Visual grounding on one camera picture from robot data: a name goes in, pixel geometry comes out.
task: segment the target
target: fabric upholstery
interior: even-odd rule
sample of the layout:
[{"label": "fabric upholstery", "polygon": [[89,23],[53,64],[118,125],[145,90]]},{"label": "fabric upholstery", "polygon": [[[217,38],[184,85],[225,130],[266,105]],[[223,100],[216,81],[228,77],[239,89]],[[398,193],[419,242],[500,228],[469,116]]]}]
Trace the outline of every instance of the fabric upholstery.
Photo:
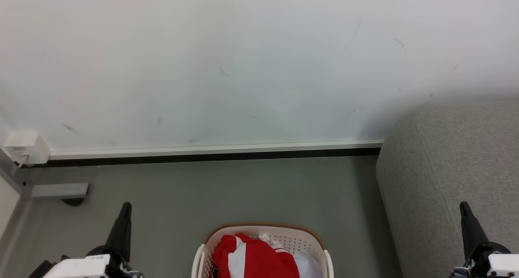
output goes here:
[{"label": "fabric upholstery", "polygon": [[404,278],[463,263],[459,204],[488,238],[519,253],[519,102],[436,106],[406,117],[377,162]]}]

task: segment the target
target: basket rim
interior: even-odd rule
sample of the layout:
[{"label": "basket rim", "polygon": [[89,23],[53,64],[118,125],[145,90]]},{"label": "basket rim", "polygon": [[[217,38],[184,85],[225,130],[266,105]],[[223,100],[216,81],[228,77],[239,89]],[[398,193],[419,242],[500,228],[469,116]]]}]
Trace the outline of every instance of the basket rim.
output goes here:
[{"label": "basket rim", "polygon": [[280,227],[280,228],[287,228],[287,229],[294,229],[294,230],[304,231],[304,232],[310,234],[312,237],[314,237],[317,240],[319,245],[321,245],[322,250],[328,250],[326,248],[326,244],[324,243],[324,241],[321,239],[321,237],[319,237],[319,234],[317,234],[317,232],[315,232],[314,230],[311,230],[310,228],[305,227],[305,226],[297,226],[297,225],[293,225],[293,224],[279,223],[279,222],[228,222],[228,223],[224,223],[224,224],[216,227],[215,229],[213,229],[211,231],[211,233],[207,235],[207,237],[206,237],[206,239],[204,241],[204,244],[207,244],[209,239],[215,233],[217,233],[218,231],[220,231],[220,230],[222,230],[224,228],[239,227],[239,226]]}]

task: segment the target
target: white wall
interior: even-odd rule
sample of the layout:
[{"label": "white wall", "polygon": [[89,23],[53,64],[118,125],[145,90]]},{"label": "white wall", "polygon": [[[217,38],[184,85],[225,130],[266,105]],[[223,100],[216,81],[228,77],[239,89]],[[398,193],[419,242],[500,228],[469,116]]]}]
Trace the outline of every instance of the white wall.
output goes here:
[{"label": "white wall", "polygon": [[15,211],[18,200],[20,200],[20,194],[0,177],[0,237]]},{"label": "white wall", "polygon": [[413,108],[517,93],[518,17],[519,0],[0,0],[0,138],[381,139]]}]

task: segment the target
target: power outlet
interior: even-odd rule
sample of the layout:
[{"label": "power outlet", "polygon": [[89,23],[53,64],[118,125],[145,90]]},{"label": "power outlet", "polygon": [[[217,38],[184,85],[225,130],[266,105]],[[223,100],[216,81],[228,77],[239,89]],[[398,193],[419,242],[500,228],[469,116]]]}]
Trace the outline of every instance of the power outlet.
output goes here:
[{"label": "power outlet", "polygon": [[36,132],[12,134],[5,141],[4,147],[12,159],[18,163],[43,164],[49,160],[50,156],[47,143]]}]

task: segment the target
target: laundry basket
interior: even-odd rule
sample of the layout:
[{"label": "laundry basket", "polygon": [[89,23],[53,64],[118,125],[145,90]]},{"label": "laundry basket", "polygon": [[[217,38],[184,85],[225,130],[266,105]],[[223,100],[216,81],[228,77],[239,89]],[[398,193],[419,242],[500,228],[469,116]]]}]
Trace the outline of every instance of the laundry basket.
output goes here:
[{"label": "laundry basket", "polygon": [[278,241],[292,254],[305,250],[321,265],[323,278],[334,278],[332,258],[317,233],[299,226],[266,222],[228,223],[213,230],[196,252],[191,278],[211,278],[211,256],[214,249],[224,235],[237,233],[244,233],[253,239],[266,234],[269,239]]}]

